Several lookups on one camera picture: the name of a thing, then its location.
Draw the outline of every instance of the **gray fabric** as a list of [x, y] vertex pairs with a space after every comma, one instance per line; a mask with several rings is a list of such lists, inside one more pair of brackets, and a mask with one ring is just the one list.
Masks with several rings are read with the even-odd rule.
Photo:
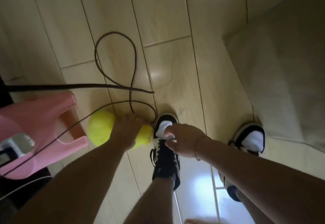
[[224, 41], [268, 135], [325, 152], [325, 0], [284, 0]]

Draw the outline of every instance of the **yellow plush toy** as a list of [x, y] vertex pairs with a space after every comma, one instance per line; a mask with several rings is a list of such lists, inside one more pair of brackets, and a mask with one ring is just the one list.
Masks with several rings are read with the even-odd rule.
[[[88, 123], [88, 137], [96, 146], [100, 146], [108, 141], [115, 118], [114, 114], [105, 110], [99, 110], [90, 117]], [[133, 148], [137, 148], [141, 144], [150, 143], [152, 134], [152, 127], [150, 125], [143, 125], [136, 136], [136, 144]]]

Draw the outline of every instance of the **black and white sneaker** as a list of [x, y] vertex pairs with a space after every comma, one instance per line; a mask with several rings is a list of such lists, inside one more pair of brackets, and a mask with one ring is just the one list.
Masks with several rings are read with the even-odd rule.
[[166, 140], [175, 140], [174, 136], [165, 137], [166, 127], [178, 123], [178, 119], [172, 113], [164, 113], [158, 117], [153, 131], [153, 142], [155, 148], [150, 152], [150, 159], [155, 167], [152, 180], [156, 177], [169, 178], [174, 181], [174, 190], [180, 185], [179, 170], [180, 164], [178, 154], [170, 150], [166, 145]]
[[[233, 140], [229, 141], [228, 145], [255, 156], [259, 156], [265, 149], [264, 129], [257, 123], [247, 123], [238, 129]], [[237, 197], [237, 187], [220, 172], [219, 176], [229, 196], [233, 200], [240, 202]]]

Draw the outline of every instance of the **pink plastic object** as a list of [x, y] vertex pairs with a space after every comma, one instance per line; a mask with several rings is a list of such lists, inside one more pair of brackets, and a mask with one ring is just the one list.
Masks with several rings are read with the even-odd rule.
[[[17, 133], [25, 133], [34, 140], [35, 147], [25, 156], [1, 167], [0, 175], [13, 169], [53, 141], [57, 137], [55, 127], [59, 116], [75, 105], [76, 99], [74, 95], [71, 92], [62, 92], [57, 95], [45, 96], [1, 108], [0, 141], [8, 139]], [[57, 162], [86, 146], [86, 136], [81, 136], [70, 143], [63, 143], [58, 139], [34, 158], [6, 175], [6, 178], [27, 178], [49, 164]]]

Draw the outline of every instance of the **person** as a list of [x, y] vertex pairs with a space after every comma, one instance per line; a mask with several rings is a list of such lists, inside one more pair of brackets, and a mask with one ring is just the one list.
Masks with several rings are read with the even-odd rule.
[[[93, 223], [117, 166], [135, 144], [143, 123], [133, 114], [116, 119], [107, 143], [65, 167], [11, 223]], [[163, 114], [154, 128], [154, 143], [152, 183], [126, 224], [173, 222], [172, 194], [180, 185], [178, 155], [217, 168], [231, 198], [241, 201], [257, 224], [324, 222], [325, 181], [259, 157], [265, 134], [257, 124], [240, 128], [228, 146], [178, 123], [173, 114]]]

